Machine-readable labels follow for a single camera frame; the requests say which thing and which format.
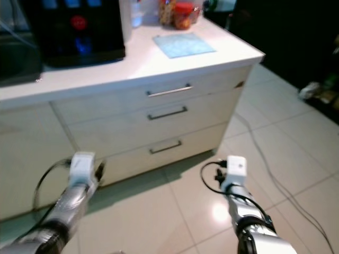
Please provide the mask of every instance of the blue cloth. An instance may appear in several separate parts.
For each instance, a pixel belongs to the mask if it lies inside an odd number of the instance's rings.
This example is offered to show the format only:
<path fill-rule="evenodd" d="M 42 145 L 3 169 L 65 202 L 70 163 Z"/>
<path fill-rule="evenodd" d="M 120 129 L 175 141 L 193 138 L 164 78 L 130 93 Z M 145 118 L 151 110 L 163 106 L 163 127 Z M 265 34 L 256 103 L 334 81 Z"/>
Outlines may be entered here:
<path fill-rule="evenodd" d="M 215 52 L 194 33 L 157 36 L 153 40 L 169 58 Z"/>

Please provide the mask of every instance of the metal drawer handle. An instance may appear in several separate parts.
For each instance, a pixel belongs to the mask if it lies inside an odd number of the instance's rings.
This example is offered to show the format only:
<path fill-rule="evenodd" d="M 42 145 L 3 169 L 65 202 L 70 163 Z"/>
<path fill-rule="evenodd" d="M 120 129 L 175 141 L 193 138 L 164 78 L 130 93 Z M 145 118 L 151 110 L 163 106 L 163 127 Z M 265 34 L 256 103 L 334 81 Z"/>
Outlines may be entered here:
<path fill-rule="evenodd" d="M 146 94 L 147 94 L 148 97 L 155 97 L 155 96 L 161 96 L 161 95 L 165 95 L 165 94 L 171 94 L 171 93 L 186 91 L 186 90 L 189 90 L 189 89 L 192 89 L 192 88 L 193 88 L 193 86 L 191 86 L 191 84 L 186 84 L 186 86 L 183 87 L 183 88 L 178 88 L 178 89 L 160 92 L 160 93 L 156 93 L 156 94 L 152 94 L 150 91 L 147 91 Z"/>
<path fill-rule="evenodd" d="M 163 118 L 163 117 L 167 117 L 167 116 L 170 116 L 170 115 L 176 115 L 176 114 L 181 114 L 181 113 L 184 113 L 184 112 L 187 112 L 188 109 L 187 107 L 182 107 L 182 110 L 179 110 L 179 111 L 176 111 L 176 112 L 172 112 L 172 113 L 168 113 L 168 114 L 164 114 L 164 115 L 159 115 L 159 116 L 152 116 L 152 115 L 148 115 L 148 119 L 149 120 L 155 120 L 155 119 L 159 119 L 159 118 Z"/>
<path fill-rule="evenodd" d="M 149 152 L 151 155 L 155 154 L 155 153 L 158 153 L 158 152 L 163 152 L 163 151 L 166 151 L 166 150 L 169 150 L 169 149 L 172 149 L 172 148 L 175 148 L 175 147 L 179 147 L 182 145 L 182 142 L 180 140 L 178 140 L 178 144 L 175 144 L 174 146 L 171 146 L 171 147 L 166 147 L 166 148 L 163 148 L 163 149 L 160 149 L 160 150 L 157 150 L 157 151 L 154 151 L 153 149 L 150 149 Z"/>

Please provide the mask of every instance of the metallic robot arm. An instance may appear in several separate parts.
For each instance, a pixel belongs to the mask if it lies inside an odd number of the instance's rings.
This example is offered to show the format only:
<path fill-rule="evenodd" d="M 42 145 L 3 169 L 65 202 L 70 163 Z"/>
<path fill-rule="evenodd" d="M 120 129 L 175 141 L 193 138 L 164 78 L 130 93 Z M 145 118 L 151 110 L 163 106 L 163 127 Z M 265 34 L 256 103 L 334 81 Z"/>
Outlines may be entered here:
<path fill-rule="evenodd" d="M 296 254 L 292 245 L 277 235 L 271 218 L 251 202 L 255 199 L 244 187 L 245 178 L 246 159 L 239 156 L 228 156 L 226 175 L 218 170 L 216 176 L 221 191 L 227 193 L 229 214 L 239 239 L 238 253 Z"/>
<path fill-rule="evenodd" d="M 71 162 L 69 184 L 49 215 L 27 235 L 1 249 L 1 254 L 59 254 L 74 236 L 88 200 L 102 177 L 94 172 L 94 154 L 77 152 Z"/>

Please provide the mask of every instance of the coffee machine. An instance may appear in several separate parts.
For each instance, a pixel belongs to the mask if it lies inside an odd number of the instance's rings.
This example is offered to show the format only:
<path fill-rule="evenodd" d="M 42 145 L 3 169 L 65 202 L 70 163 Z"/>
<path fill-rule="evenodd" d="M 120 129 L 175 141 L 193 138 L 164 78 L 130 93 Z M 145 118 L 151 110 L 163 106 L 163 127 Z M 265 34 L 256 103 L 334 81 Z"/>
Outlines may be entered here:
<path fill-rule="evenodd" d="M 94 65 L 125 57 L 119 0 L 19 3 L 48 66 Z"/>

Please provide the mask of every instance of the white countertop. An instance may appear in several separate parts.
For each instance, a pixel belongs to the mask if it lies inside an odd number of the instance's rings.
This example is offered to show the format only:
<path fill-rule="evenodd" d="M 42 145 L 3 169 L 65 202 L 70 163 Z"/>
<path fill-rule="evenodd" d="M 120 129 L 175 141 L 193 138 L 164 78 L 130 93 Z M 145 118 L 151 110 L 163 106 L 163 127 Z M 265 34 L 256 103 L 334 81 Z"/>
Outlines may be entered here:
<path fill-rule="evenodd" d="M 155 45 L 153 37 L 178 33 L 195 33 L 216 52 L 170 59 Z M 253 65 L 264 56 L 202 17 L 187 31 L 143 25 L 133 30 L 126 43 L 126 55 L 123 61 L 46 71 L 40 82 L 2 87 L 0 110 Z"/>

